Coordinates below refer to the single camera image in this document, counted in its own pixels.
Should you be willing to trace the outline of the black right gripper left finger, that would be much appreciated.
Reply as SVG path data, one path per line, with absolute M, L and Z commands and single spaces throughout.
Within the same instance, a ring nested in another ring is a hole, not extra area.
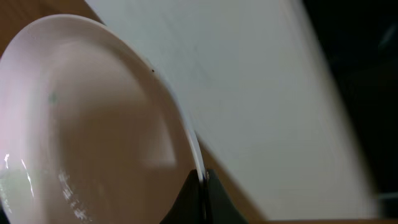
M 160 224 L 202 224 L 204 222 L 203 189 L 197 171 L 191 170 L 172 208 Z

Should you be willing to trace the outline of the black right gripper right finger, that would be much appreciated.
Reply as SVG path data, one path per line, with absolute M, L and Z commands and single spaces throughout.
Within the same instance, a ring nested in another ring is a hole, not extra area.
M 211 224 L 248 224 L 213 169 L 206 171 L 206 219 Z

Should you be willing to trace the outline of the pale pink plate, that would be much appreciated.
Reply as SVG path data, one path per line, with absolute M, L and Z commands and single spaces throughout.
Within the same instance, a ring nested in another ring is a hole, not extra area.
M 1 203 L 10 223 L 158 223 L 197 138 L 166 82 L 81 16 L 25 26 L 1 57 Z

